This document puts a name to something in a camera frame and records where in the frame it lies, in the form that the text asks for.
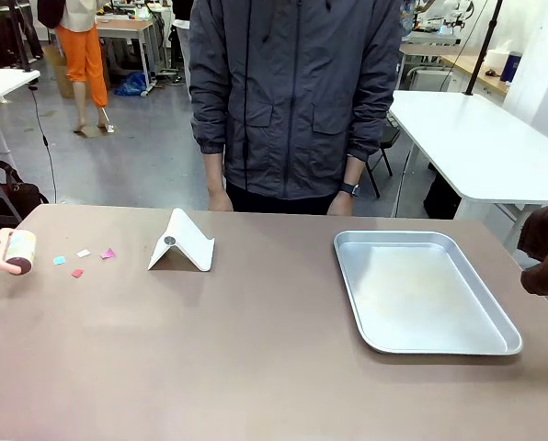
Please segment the person's left hand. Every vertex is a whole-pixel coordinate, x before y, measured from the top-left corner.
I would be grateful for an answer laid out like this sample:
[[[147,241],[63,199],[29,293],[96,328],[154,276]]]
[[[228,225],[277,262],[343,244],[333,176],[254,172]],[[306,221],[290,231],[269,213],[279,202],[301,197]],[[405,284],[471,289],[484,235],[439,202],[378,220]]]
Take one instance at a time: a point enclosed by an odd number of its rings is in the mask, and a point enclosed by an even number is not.
[[[353,214],[353,197],[345,192],[338,192],[332,200],[327,215],[351,216]]]

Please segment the person's right hand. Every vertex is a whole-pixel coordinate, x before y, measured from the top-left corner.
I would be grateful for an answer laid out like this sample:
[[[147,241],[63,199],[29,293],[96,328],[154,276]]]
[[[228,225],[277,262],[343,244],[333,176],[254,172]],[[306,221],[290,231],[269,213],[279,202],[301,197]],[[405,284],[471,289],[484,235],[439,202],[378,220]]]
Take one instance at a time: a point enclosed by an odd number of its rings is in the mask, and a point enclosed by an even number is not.
[[[222,212],[230,212],[234,210],[232,201],[224,188],[217,188],[209,191],[208,208],[210,211]]]

